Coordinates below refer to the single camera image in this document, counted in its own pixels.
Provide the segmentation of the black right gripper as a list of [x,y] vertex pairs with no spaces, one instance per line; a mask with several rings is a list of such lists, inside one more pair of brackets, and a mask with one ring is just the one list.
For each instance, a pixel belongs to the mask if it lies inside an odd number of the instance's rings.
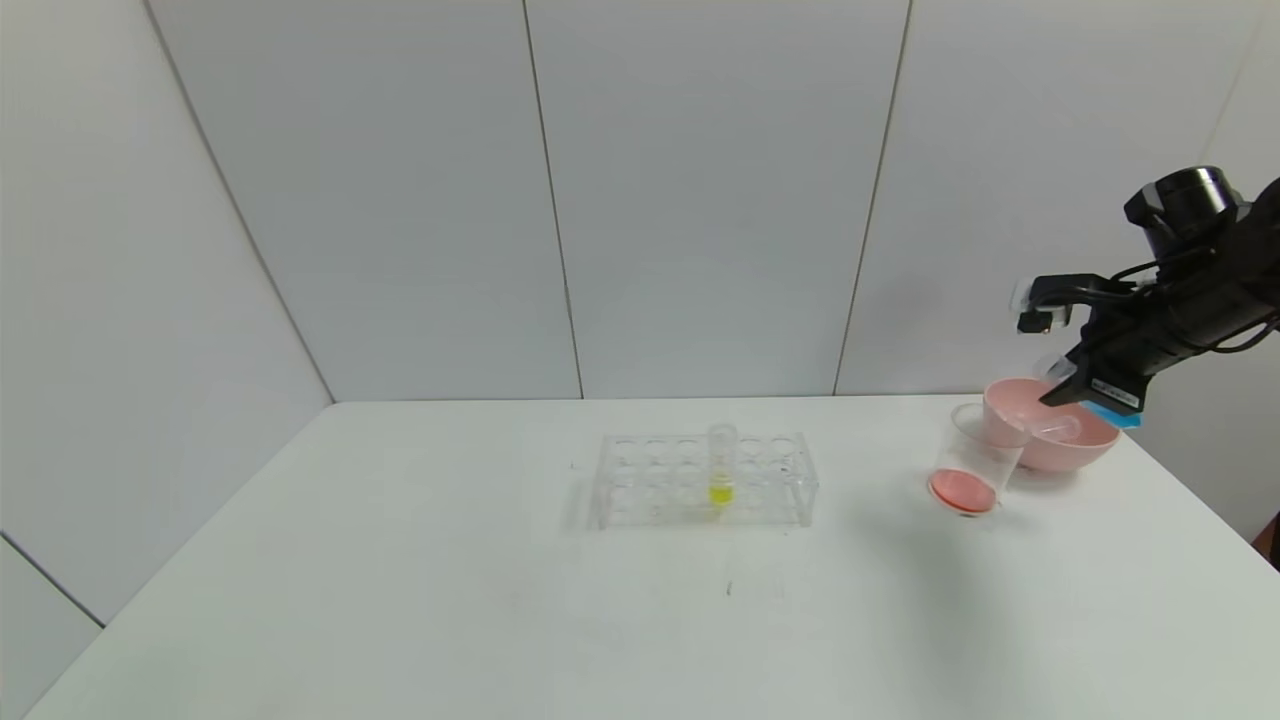
[[1094,404],[1117,415],[1146,411],[1152,378],[1193,356],[1166,313],[1130,316],[1096,307],[1066,360],[1074,372],[1039,396],[1047,407]]

